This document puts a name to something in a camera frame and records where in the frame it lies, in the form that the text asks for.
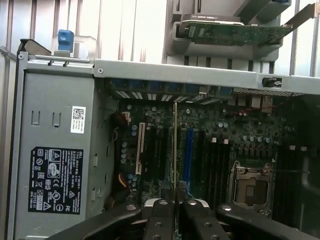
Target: motherboard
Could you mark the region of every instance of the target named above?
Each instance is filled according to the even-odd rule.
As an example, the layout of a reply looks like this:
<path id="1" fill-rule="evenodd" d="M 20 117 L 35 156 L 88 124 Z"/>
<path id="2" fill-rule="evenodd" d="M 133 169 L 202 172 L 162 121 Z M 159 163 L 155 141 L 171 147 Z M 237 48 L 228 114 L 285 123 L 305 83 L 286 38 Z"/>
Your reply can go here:
<path id="1" fill-rule="evenodd" d="M 304 150 L 297 142 L 303 115 L 295 114 L 291 98 L 258 98 L 179 103 L 176 170 L 173 104 L 122 100 L 129 131 L 121 139 L 119 164 L 131 188 L 127 201 L 174 200 L 175 184 L 178 195 L 205 200 L 212 209 L 235 202 L 271 216 L 274 198 L 287 200 L 276 185 L 296 181 L 297 175 L 292 180 L 282 170 L 293 169 L 285 159 Z"/>

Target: barcode sticker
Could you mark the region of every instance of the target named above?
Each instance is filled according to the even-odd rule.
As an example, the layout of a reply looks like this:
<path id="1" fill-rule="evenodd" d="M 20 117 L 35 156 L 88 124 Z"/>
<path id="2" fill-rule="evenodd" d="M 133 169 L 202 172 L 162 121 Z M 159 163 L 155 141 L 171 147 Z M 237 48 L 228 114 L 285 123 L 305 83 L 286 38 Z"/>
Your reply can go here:
<path id="1" fill-rule="evenodd" d="M 71 129 L 74 134 L 85 133 L 86 107 L 72 106 Z"/>

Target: regulatory label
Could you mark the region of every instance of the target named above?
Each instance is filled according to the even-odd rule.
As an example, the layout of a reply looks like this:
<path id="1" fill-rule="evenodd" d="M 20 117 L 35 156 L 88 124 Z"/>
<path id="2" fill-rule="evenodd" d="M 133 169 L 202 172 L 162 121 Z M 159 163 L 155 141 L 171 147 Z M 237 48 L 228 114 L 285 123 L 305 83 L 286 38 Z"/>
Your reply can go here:
<path id="1" fill-rule="evenodd" d="M 31 151 L 28 212 L 80 214 L 82 149 Z"/>

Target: metal bracket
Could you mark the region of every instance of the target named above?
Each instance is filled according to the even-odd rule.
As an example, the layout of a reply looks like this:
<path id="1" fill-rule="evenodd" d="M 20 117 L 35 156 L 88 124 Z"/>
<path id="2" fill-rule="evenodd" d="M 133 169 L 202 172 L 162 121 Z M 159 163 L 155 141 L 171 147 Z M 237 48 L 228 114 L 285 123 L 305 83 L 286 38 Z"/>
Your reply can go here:
<path id="1" fill-rule="evenodd" d="M 4 46 L 0 46 L 0 53 L 9 57 L 10 59 L 17 61 L 17 56 L 6 49 Z"/>

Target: metal panel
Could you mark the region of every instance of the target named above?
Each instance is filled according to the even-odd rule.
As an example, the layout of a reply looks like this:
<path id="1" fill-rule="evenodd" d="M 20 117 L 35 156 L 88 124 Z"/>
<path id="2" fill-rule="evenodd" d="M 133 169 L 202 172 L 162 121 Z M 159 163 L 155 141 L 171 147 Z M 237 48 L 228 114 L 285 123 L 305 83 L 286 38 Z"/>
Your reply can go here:
<path id="1" fill-rule="evenodd" d="M 276 74 L 225 70 L 209 67 L 106 61 L 96 59 L 94 62 L 94 76 L 97 78 L 139 79 L 274 92 L 312 95 L 320 94 L 320 78 L 316 77 L 282 76 Z M 281 88 L 263 87 L 263 78 L 281 78 L 282 86 Z"/>
<path id="2" fill-rule="evenodd" d="M 14 239 L 51 236 L 86 218 L 93 94 L 94 81 L 90 78 L 26 75 L 20 148 L 14 151 L 19 164 Z M 72 106 L 86 107 L 84 134 L 70 133 Z M 33 111 L 41 113 L 37 126 L 31 124 Z M 61 114 L 59 127 L 53 127 L 53 113 Z M 36 146 L 83 149 L 80 215 L 28 212 L 30 158 Z"/>

